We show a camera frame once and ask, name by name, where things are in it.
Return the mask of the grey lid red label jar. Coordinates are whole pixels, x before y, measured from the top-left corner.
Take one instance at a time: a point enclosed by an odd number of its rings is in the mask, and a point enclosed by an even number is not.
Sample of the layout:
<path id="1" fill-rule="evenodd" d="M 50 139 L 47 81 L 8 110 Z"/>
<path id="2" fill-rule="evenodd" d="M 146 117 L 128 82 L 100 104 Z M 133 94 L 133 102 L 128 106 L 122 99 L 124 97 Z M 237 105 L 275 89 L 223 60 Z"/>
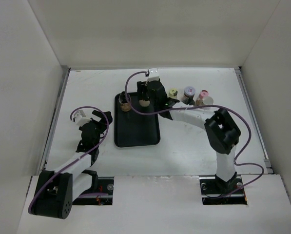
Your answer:
<path id="1" fill-rule="evenodd" d="M 184 88 L 182 102 L 186 105 L 194 105 L 195 88 L 187 86 Z"/>

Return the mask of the yellow lid spice bottle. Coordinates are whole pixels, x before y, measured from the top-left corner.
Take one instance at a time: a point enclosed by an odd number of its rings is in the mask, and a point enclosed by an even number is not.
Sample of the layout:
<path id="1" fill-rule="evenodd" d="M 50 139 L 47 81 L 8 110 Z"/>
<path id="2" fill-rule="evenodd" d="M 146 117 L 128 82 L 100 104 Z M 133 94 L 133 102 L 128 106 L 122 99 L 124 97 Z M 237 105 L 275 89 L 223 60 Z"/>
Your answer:
<path id="1" fill-rule="evenodd" d="M 178 90 L 176 88 L 171 88 L 168 91 L 168 97 L 170 97 L 172 99 L 178 99 L 177 95 L 178 95 Z"/>

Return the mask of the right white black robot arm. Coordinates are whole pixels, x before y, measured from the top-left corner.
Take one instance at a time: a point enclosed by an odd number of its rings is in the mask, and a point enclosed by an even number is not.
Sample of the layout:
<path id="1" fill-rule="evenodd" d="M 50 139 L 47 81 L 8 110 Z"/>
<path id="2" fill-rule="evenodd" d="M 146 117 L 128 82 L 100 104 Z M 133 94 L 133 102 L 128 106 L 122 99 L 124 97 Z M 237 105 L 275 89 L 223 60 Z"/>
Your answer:
<path id="1" fill-rule="evenodd" d="M 170 98 L 159 79 L 137 82 L 137 98 L 141 105 L 145 102 L 152 104 L 154 110 L 163 118 L 203 129 L 210 146 L 216 152 L 216 189 L 226 193 L 236 184 L 234 157 L 241 131 L 227 110 L 219 108 L 212 112 L 202 108 L 195 109 Z"/>

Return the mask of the clear dome lid spice bottle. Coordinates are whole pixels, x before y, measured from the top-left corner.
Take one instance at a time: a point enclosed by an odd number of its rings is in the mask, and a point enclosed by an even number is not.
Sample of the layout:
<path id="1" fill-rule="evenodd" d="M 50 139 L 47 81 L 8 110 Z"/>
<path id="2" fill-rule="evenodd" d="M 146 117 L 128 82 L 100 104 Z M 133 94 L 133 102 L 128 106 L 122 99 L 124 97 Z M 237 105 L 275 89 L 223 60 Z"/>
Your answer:
<path id="1" fill-rule="evenodd" d="M 150 100 L 147 97 L 140 97 L 138 99 L 138 102 L 141 107 L 148 107 L 151 104 Z"/>

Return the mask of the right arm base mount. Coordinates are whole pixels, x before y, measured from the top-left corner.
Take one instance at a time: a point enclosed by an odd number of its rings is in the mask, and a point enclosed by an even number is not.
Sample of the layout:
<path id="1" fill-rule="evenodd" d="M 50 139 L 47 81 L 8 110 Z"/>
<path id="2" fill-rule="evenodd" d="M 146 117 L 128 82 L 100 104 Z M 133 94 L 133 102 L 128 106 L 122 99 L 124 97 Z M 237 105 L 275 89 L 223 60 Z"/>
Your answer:
<path id="1" fill-rule="evenodd" d="M 231 182 L 221 181 L 215 176 L 199 178 L 203 205 L 247 205 L 247 198 L 241 176 L 237 175 Z"/>

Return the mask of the black cap sauce bottle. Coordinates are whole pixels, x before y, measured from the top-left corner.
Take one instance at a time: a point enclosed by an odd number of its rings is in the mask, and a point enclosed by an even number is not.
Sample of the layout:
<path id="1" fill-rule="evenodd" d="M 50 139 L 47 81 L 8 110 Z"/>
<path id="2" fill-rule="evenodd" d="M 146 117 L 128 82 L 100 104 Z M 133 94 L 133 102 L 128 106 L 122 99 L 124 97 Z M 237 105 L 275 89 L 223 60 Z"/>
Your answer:
<path id="1" fill-rule="evenodd" d="M 121 111 L 129 112 L 131 110 L 129 100 L 130 100 L 130 96 L 128 95 L 128 99 L 127 99 L 125 92 L 122 91 L 118 97 L 119 106 L 120 106 Z"/>

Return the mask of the white lid blue band bottle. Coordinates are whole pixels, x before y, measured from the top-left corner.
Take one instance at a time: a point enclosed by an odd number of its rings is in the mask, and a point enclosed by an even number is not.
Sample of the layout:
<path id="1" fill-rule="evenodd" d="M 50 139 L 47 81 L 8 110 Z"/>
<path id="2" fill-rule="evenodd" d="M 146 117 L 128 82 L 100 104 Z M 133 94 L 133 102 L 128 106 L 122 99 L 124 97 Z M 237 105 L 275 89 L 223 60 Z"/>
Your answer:
<path id="1" fill-rule="evenodd" d="M 203 106 L 209 106 L 209 105 L 213 105 L 213 98 L 210 96 L 206 96 L 202 99 L 202 105 Z"/>

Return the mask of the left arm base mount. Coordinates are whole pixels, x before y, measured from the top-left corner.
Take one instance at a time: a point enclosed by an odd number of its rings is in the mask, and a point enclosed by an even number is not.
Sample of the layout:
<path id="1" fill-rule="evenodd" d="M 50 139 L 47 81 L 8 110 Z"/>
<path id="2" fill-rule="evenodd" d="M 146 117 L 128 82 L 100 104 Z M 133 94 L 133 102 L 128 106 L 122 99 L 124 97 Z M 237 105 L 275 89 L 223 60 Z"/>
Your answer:
<path id="1" fill-rule="evenodd" d="M 84 191 L 73 205 L 108 206 L 113 204 L 114 177 L 99 177 L 94 185 Z"/>

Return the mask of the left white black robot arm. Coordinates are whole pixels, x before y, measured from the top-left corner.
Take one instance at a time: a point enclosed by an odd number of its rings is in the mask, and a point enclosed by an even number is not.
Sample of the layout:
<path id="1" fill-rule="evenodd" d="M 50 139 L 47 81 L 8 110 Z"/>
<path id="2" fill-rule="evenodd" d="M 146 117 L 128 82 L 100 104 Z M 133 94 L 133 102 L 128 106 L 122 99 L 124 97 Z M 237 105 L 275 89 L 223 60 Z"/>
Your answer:
<path id="1" fill-rule="evenodd" d="M 97 161 L 99 146 L 108 134 L 113 121 L 111 112 L 94 108 L 88 118 L 77 108 L 71 120 L 81 131 L 81 139 L 74 156 L 54 170 L 43 170 L 37 181 L 34 197 L 28 207 L 31 215 L 65 219 L 76 205 L 110 205 L 113 196 L 113 179 L 99 178 L 90 167 Z"/>

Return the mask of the pink lid spice bottle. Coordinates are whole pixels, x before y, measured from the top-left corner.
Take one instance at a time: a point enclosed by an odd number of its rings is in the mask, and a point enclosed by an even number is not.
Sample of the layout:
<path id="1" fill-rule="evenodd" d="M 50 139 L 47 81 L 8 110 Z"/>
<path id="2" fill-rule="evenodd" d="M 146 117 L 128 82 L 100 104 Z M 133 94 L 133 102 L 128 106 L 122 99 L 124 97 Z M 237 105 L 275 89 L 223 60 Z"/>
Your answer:
<path id="1" fill-rule="evenodd" d="M 209 95 L 207 90 L 200 91 L 199 95 L 196 98 L 195 106 L 201 106 L 203 103 L 203 98 L 207 97 Z"/>

